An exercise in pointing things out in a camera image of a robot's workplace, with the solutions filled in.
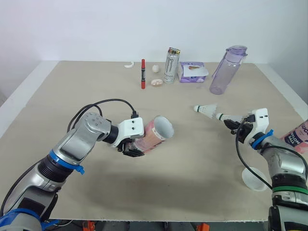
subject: clear plastic cup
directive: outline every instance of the clear plastic cup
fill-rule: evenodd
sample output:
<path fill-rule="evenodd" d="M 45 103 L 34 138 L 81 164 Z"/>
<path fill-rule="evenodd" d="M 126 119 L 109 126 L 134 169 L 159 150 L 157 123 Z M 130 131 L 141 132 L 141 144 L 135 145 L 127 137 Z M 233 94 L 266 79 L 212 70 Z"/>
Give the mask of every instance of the clear plastic cup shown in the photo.
<path fill-rule="evenodd" d="M 255 173 L 257 173 L 264 180 L 268 181 L 266 176 L 257 168 L 250 167 Z M 245 168 L 242 172 L 242 179 L 245 185 L 254 190 L 254 191 L 264 191 L 267 188 L 267 185 L 263 183 L 259 178 L 257 178 L 254 174 L 252 174 L 247 168 Z"/>

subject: tissue box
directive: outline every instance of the tissue box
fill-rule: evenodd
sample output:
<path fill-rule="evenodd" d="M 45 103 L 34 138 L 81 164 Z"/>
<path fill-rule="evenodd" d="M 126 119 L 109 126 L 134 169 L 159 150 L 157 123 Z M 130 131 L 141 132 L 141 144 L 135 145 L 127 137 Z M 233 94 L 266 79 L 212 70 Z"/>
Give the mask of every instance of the tissue box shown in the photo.
<path fill-rule="evenodd" d="M 202 62 L 180 62 L 178 76 L 181 83 L 202 83 L 208 76 L 208 70 Z"/>

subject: purple water bottle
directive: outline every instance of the purple water bottle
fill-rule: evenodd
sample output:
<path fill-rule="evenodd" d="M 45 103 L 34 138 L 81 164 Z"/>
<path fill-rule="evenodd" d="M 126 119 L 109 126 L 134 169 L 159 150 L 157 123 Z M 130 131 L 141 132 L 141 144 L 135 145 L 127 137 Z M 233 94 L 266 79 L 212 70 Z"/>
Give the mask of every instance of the purple water bottle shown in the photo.
<path fill-rule="evenodd" d="M 210 91 L 213 94 L 221 95 L 225 92 L 228 84 L 247 55 L 246 50 L 247 47 L 239 45 L 226 49 L 225 55 L 212 76 L 213 82 L 210 86 Z"/>

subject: energy drink can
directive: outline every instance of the energy drink can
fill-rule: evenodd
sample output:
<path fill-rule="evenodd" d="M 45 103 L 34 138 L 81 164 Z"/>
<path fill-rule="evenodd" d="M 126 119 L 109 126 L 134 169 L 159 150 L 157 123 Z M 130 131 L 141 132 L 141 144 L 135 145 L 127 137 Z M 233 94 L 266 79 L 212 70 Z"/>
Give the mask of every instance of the energy drink can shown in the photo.
<path fill-rule="evenodd" d="M 180 50 L 170 47 L 167 53 L 165 66 L 165 83 L 173 83 L 177 73 L 178 62 L 180 58 Z"/>

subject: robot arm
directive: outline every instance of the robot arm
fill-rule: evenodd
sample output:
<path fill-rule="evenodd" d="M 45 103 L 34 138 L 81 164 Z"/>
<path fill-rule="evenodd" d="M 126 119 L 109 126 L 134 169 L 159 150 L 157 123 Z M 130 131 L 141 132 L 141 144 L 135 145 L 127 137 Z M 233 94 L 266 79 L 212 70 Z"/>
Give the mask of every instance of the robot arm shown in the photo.
<path fill-rule="evenodd" d="M 96 141 L 117 147 L 123 154 L 141 156 L 126 143 L 144 134 L 142 118 L 124 120 L 117 126 L 96 113 L 85 114 L 50 153 L 29 168 L 11 187 L 1 207 L 0 231 L 40 231 L 57 202 L 57 192 L 74 171 L 84 174 L 80 165 Z"/>
<path fill-rule="evenodd" d="M 252 111 L 241 124 L 232 120 L 224 123 L 232 134 L 238 133 L 238 141 L 257 150 L 268 163 L 273 205 L 268 230 L 308 230 L 307 163 L 291 145 L 273 136 L 273 130 L 265 133 L 267 109 Z"/>

